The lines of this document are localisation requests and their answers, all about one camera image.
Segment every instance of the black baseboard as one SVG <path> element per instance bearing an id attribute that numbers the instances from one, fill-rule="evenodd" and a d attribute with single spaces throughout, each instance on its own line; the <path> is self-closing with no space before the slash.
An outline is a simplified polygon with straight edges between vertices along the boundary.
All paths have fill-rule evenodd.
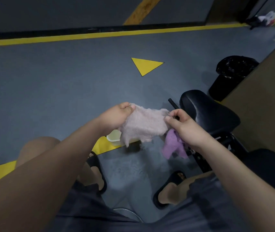
<path id="1" fill-rule="evenodd" d="M 85 34 L 85 33 L 99 33 L 99 32 L 118 32 L 118 31 L 135 31 L 135 30 L 164 29 L 164 28 L 176 28 L 176 27 L 194 27 L 194 26 L 204 26 L 204 25 L 205 25 L 205 22 L 188 22 L 188 23 L 127 25 L 127 26 L 116 26 L 116 27 L 67 28 L 67 29 L 42 30 L 42 31 L 0 32 L 0 40 L 41 37 L 41 36 L 61 36 L 61 35 L 74 35 L 74 34 Z"/>

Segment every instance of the slipper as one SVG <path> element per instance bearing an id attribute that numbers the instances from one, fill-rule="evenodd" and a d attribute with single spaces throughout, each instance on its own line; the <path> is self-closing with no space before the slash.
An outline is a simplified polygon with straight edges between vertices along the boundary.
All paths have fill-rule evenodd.
<path id="1" fill-rule="evenodd" d="M 93 156 L 89 157 L 86 162 L 89 164 L 90 167 L 96 166 L 99 169 L 99 171 L 102 175 L 102 179 L 104 181 L 104 187 L 99 192 L 100 192 L 100 194 L 103 194 L 107 189 L 106 180 L 105 180 L 105 177 L 103 175 L 103 172 L 102 172 L 102 169 L 101 169 L 101 164 L 100 164 L 98 156 L 93 151 L 91 153 L 93 154 Z"/>
<path id="2" fill-rule="evenodd" d="M 178 175 L 179 173 L 182 173 L 184 175 L 184 177 L 186 177 L 186 175 L 182 171 L 173 172 L 172 175 L 170 175 L 169 179 L 166 181 L 166 183 L 155 193 L 155 195 L 153 197 L 153 203 L 158 209 L 162 210 L 169 205 L 169 203 L 164 203 L 164 204 L 160 203 L 158 200 L 159 193 L 163 190 L 163 188 L 166 187 L 166 185 L 169 184 L 170 182 L 175 183 L 178 186 L 180 183 L 182 183 L 184 181 Z"/>

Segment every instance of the gray shorts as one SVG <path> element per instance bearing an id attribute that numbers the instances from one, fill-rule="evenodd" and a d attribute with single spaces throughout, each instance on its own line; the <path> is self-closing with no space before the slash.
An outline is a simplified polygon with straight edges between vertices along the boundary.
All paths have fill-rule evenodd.
<path id="1" fill-rule="evenodd" d="M 75 182 L 48 231 L 250 231 L 215 175 L 190 185 L 187 199 L 154 223 L 140 223 L 107 207 L 98 185 Z"/>

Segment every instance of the black trash can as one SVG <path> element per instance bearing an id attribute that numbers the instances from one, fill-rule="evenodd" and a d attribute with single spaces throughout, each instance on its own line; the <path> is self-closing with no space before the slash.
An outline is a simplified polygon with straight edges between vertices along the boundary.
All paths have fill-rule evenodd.
<path id="1" fill-rule="evenodd" d="M 219 76 L 208 90 L 209 95 L 221 102 L 258 65 L 255 59 L 245 56 L 233 55 L 222 59 L 217 64 Z"/>

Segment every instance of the person's right arm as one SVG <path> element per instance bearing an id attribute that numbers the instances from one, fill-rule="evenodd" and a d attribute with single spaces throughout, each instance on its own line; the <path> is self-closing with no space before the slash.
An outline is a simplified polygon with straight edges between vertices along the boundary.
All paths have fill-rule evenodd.
<path id="1" fill-rule="evenodd" d="M 210 136 L 184 110 L 174 110 L 170 115 L 179 116 L 180 120 L 166 117 L 166 121 L 207 160 L 253 228 L 256 231 L 275 231 L 275 189 Z"/>

